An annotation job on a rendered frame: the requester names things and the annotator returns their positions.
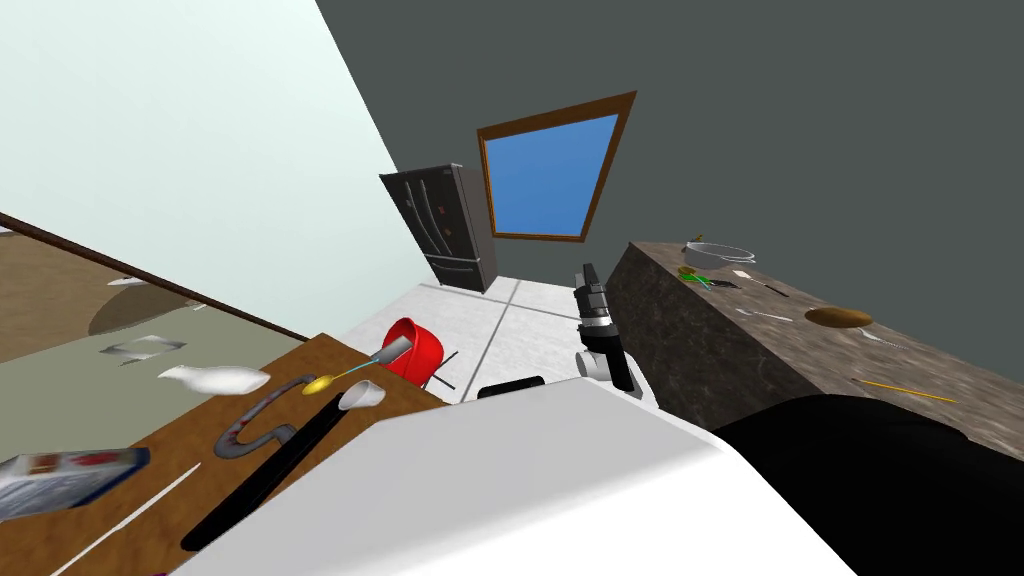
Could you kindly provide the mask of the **white vase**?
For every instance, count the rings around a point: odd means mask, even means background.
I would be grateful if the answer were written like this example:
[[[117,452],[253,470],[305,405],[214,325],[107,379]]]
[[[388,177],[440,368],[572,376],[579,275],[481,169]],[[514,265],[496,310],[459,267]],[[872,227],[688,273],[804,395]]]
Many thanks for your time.
[[[261,388],[271,376],[240,366],[190,367],[179,365],[165,370],[159,378],[176,380],[189,390],[207,395],[246,395]]]

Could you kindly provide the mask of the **window with brown frame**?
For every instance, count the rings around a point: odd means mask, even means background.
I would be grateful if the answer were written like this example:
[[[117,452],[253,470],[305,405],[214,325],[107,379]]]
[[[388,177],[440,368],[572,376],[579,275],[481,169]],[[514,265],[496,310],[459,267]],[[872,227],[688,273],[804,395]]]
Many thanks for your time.
[[[478,129],[493,236],[584,242],[635,98],[627,92]]]

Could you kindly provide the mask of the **thin yellow stick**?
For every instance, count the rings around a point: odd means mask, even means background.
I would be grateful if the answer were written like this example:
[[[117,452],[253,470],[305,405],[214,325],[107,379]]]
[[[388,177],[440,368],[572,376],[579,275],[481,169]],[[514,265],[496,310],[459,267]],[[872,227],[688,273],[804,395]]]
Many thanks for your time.
[[[949,399],[949,398],[946,398],[946,397],[942,397],[942,396],[928,394],[928,393],[921,392],[921,390],[907,389],[907,388],[903,388],[903,387],[892,386],[892,385],[883,384],[883,383],[874,382],[874,381],[868,381],[868,380],[859,379],[859,378],[850,378],[850,380],[853,381],[853,382],[859,383],[859,384],[873,386],[873,387],[877,387],[877,388],[882,388],[882,389],[887,389],[887,390],[896,390],[896,392],[900,392],[900,393],[904,393],[904,394],[909,394],[909,395],[913,395],[913,396],[929,398],[929,399],[938,400],[938,401],[946,402],[946,403],[957,403],[955,400],[952,400],[952,399]]]

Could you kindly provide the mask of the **dark grey fridge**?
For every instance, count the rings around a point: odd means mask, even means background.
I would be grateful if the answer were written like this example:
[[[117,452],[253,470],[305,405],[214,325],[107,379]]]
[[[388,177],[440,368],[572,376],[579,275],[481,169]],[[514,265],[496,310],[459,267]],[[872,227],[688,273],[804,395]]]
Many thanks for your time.
[[[481,171],[445,164],[382,174],[406,225],[441,285],[479,293],[497,278]]]

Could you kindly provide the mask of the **red bin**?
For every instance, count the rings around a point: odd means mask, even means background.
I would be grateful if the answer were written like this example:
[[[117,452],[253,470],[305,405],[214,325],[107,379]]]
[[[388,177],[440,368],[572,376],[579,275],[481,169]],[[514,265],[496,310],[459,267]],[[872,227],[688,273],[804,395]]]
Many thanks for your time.
[[[424,388],[440,367],[444,359],[444,348],[432,332],[408,317],[400,318],[391,326],[383,344],[389,345],[398,337],[407,337],[412,342],[412,347],[384,367]]]

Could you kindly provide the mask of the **grey hook with red marks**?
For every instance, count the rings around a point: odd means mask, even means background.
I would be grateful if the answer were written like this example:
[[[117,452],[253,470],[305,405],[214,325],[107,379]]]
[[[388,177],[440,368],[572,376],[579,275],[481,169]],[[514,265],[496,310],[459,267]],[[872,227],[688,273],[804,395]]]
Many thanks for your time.
[[[275,400],[296,386],[307,385],[314,379],[315,376],[313,374],[306,374],[265,396],[220,435],[213,446],[214,455],[220,459],[230,460],[243,457],[270,443],[272,440],[278,441],[282,445],[286,444],[297,433],[297,429],[290,424],[279,425],[251,442],[240,442],[238,436],[257,415]]]

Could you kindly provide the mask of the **grey pot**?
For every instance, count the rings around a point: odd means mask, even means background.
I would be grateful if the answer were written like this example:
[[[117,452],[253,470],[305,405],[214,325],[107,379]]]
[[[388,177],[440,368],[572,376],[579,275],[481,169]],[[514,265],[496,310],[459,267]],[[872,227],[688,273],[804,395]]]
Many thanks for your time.
[[[756,262],[755,255],[746,250],[714,243],[687,242],[682,253],[687,266],[701,270]]]

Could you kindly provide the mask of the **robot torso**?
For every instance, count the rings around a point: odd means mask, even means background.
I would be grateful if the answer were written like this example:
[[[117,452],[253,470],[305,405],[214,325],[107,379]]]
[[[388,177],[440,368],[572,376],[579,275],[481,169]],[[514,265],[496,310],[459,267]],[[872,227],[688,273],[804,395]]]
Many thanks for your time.
[[[587,378],[379,421],[171,576],[855,576],[733,448]]]

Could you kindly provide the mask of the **brown wooden table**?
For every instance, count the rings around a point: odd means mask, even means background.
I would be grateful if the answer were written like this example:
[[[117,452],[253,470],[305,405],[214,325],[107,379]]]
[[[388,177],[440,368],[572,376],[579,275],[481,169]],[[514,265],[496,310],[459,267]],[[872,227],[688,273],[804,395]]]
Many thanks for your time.
[[[270,388],[275,388],[307,373],[340,374],[365,360],[364,354],[319,334],[266,365],[264,370],[271,376]],[[360,379],[370,379],[384,388],[387,393],[384,401],[364,413],[346,416],[287,478],[284,487],[370,425],[443,406],[432,394],[380,366],[351,373],[337,380],[332,389],[345,390]],[[213,454],[217,438],[260,397],[252,393],[211,398],[142,439],[141,445],[151,451],[150,464],[88,506],[0,524],[0,576],[49,576],[201,462],[201,467],[181,484],[60,576],[151,576],[176,569],[189,558],[189,553],[180,549],[180,540],[275,450],[267,445],[236,460],[221,460]]]

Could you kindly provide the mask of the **dark stone counter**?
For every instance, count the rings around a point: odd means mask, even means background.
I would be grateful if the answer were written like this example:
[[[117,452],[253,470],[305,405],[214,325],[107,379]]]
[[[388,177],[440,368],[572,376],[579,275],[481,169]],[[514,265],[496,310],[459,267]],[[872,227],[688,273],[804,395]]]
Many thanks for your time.
[[[713,430],[780,402],[816,394],[887,401],[965,433],[1024,461],[1024,384],[972,366],[880,324],[865,329],[908,349],[865,338],[857,329],[804,318],[823,305],[752,268],[711,274],[710,291],[684,282],[679,244],[632,242],[607,283],[625,348],[645,374],[660,408]],[[737,277],[748,272],[783,297]],[[749,308],[793,319],[746,316]],[[859,378],[946,397],[946,403],[859,384]]]

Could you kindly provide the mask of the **thin white stick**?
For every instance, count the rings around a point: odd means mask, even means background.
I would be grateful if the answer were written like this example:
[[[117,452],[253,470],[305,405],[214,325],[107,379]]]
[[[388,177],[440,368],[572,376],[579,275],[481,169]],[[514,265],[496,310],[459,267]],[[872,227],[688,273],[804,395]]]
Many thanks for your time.
[[[97,547],[97,546],[98,546],[98,545],[99,545],[99,544],[100,544],[100,543],[101,543],[101,542],[102,542],[103,540],[105,540],[106,538],[109,538],[109,537],[110,537],[111,535],[113,535],[114,533],[116,533],[116,532],[118,532],[118,531],[120,531],[120,530],[124,529],[124,528],[125,528],[125,527],[126,527],[126,526],[127,526],[127,525],[129,524],[129,523],[131,523],[131,522],[132,522],[133,520],[135,520],[135,519],[136,519],[136,518],[137,518],[138,516],[140,516],[140,515],[141,515],[141,513],[143,513],[143,512],[144,512],[145,510],[147,510],[147,509],[148,509],[150,507],[152,507],[152,506],[153,506],[153,505],[154,505],[154,504],[155,504],[156,502],[158,502],[158,501],[159,501],[160,499],[162,499],[162,498],[163,498],[164,496],[166,496],[166,495],[167,495],[167,494],[168,494],[169,492],[171,492],[171,491],[172,491],[172,490],[173,490],[173,489],[174,489],[175,487],[177,487],[177,486],[178,486],[179,484],[181,484],[181,483],[182,483],[182,482],[183,482],[183,481],[184,481],[185,479],[187,479],[187,478],[188,478],[188,477],[189,477],[189,476],[190,476],[191,474],[194,474],[194,472],[195,472],[195,471],[196,471],[197,469],[199,469],[199,468],[201,467],[201,465],[202,465],[202,463],[201,463],[201,462],[199,462],[199,463],[196,463],[196,464],[195,464],[194,466],[191,466],[191,467],[190,467],[189,469],[187,469],[187,470],[186,470],[185,472],[181,474],[181,475],[180,475],[180,476],[179,476],[178,478],[176,478],[176,479],[175,479],[174,481],[172,481],[171,483],[169,483],[169,484],[168,484],[168,485],[167,485],[166,487],[164,487],[164,488],[163,488],[162,490],[160,490],[159,492],[157,492],[156,494],[154,494],[154,495],[153,495],[153,496],[152,496],[152,497],[151,497],[151,498],[150,498],[148,500],[146,500],[146,501],[145,501],[144,503],[142,503],[142,504],[141,504],[141,505],[140,505],[139,507],[137,507],[137,508],[136,508],[136,509],[135,509],[134,511],[132,511],[132,512],[130,513],[130,515],[128,515],[128,516],[126,516],[126,517],[125,517],[124,519],[122,519],[122,520],[121,520],[121,521],[120,521],[120,522],[119,522],[118,524],[116,524],[115,526],[113,526],[113,527],[112,527],[112,528],[111,528],[111,529],[110,529],[110,530],[109,530],[109,531],[108,531],[106,533],[104,533],[104,534],[103,534],[102,536],[100,536],[99,538],[97,538],[96,540],[94,540],[94,541],[93,541],[92,543],[90,543],[89,545],[87,545],[87,546],[86,546],[86,547],[85,547],[85,548],[84,548],[83,550],[81,550],[80,552],[78,552],[78,553],[77,553],[77,554],[76,554],[76,556],[75,556],[75,557],[74,557],[73,559],[71,559],[70,561],[68,561],[68,562],[67,562],[67,563],[66,563],[65,565],[62,565],[62,566],[61,566],[60,568],[56,569],[56,570],[55,570],[54,572],[52,572],[52,573],[51,573],[51,574],[50,574],[49,576],[60,576],[60,575],[61,575],[61,574],[62,574],[63,572],[66,572],[66,571],[67,571],[67,570],[68,570],[68,569],[69,569],[69,568],[70,568],[70,567],[71,567],[71,566],[72,566],[73,564],[75,564],[75,563],[76,563],[77,561],[79,561],[80,559],[82,559],[83,557],[85,557],[86,554],[88,554],[88,553],[89,553],[90,551],[92,551],[92,550],[93,550],[93,549],[94,549],[95,547]]]

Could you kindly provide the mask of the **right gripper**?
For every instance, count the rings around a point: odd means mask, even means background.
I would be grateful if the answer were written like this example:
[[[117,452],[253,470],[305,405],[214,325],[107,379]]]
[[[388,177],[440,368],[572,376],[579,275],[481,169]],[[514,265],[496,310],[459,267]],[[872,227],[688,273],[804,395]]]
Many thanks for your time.
[[[575,275],[573,294],[583,325],[611,324],[606,291],[592,263],[585,263]]]

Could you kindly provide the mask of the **white blue red box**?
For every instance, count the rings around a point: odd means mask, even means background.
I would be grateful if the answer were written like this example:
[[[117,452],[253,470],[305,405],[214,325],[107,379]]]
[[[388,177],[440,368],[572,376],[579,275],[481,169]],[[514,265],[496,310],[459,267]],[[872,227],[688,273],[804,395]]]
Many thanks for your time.
[[[145,447],[12,457],[0,463],[0,523],[85,506],[150,460]]]

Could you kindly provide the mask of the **brown bowl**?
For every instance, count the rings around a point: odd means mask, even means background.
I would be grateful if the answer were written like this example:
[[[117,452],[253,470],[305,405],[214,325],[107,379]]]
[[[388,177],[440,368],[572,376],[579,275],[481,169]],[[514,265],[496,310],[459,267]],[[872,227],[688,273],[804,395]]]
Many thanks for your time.
[[[866,313],[855,308],[817,307],[804,313],[804,318],[816,325],[836,328],[863,328],[874,323]]]

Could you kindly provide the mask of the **black ladle with white cup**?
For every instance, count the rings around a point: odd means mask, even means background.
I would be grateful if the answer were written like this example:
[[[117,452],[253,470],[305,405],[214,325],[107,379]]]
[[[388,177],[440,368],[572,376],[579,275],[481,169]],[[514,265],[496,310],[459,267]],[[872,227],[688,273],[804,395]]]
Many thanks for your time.
[[[376,406],[385,395],[370,380],[337,395],[187,533],[180,548],[198,552],[253,513],[349,411]]]

